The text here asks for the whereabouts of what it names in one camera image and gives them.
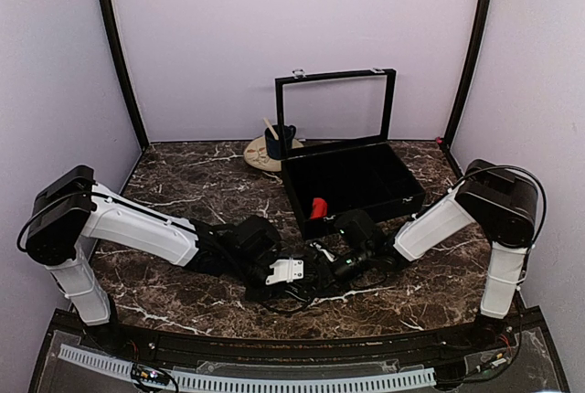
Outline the black display box glass lid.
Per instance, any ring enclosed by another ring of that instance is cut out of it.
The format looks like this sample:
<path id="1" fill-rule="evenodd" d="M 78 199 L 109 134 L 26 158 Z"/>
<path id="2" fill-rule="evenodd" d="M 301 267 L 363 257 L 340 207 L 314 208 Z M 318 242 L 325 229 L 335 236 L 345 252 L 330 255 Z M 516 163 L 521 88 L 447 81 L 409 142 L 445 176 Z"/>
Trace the black display box glass lid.
<path id="1" fill-rule="evenodd" d="M 425 190 L 388 144 L 397 71 L 360 69 L 302 74 L 275 80 L 277 127 L 285 121 L 284 87 L 322 81 L 383 78 L 384 103 L 376 135 L 292 148 L 282 159 L 282 179 L 305 240 L 335 233 L 334 222 L 346 212 L 362 209 L 376 222 L 421 210 Z M 312 202 L 321 197 L 328 216 L 311 220 Z"/>

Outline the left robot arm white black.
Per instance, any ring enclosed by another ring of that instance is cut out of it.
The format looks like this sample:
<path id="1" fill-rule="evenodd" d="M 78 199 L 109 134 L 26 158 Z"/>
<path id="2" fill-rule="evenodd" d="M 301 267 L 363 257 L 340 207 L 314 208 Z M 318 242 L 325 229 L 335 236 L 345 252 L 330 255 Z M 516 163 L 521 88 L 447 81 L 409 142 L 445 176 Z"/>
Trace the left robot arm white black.
<path id="1" fill-rule="evenodd" d="M 51 273 L 110 353 L 122 352 L 129 334 L 115 322 L 114 301 L 98 283 L 80 238 L 114 242 L 195 273 L 232 275 L 246 299 L 283 315 L 296 311 L 271 306 L 271 300 L 291 296 L 303 311 L 324 280 L 315 257 L 282 255 L 282 238 L 266 218 L 209 225 L 169 216 L 115 194 L 95 181 L 92 168 L 78 165 L 37 194 L 16 247 Z"/>

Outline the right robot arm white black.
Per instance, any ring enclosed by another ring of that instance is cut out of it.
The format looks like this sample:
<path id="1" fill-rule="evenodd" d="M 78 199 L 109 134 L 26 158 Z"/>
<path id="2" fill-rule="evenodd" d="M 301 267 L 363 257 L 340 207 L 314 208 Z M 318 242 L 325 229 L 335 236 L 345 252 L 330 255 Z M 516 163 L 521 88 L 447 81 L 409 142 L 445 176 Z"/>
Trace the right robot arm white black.
<path id="1" fill-rule="evenodd" d="M 330 264 L 336 281 L 348 281 L 374 267 L 394 272 L 421 259 L 462 229 L 476 224 L 491 245 L 480 320 L 466 332 L 476 351 L 488 349 L 502 334 L 499 320 L 510 310 L 526 277 L 530 251 L 544 226 L 548 209 L 545 188 L 524 168 L 472 161 L 465 174 L 431 206 L 387 235 L 363 210 L 335 222 L 351 252 Z"/>

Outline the red Santa Christmas sock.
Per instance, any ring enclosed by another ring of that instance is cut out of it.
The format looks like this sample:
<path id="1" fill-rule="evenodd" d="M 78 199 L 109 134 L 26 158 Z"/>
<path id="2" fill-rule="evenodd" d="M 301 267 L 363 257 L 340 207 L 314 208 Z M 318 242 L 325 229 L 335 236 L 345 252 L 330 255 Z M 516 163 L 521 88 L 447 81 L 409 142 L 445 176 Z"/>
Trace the red Santa Christmas sock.
<path id="1" fill-rule="evenodd" d="M 328 204 L 325 199 L 315 197 L 312 202 L 311 220 L 323 219 L 328 216 Z"/>

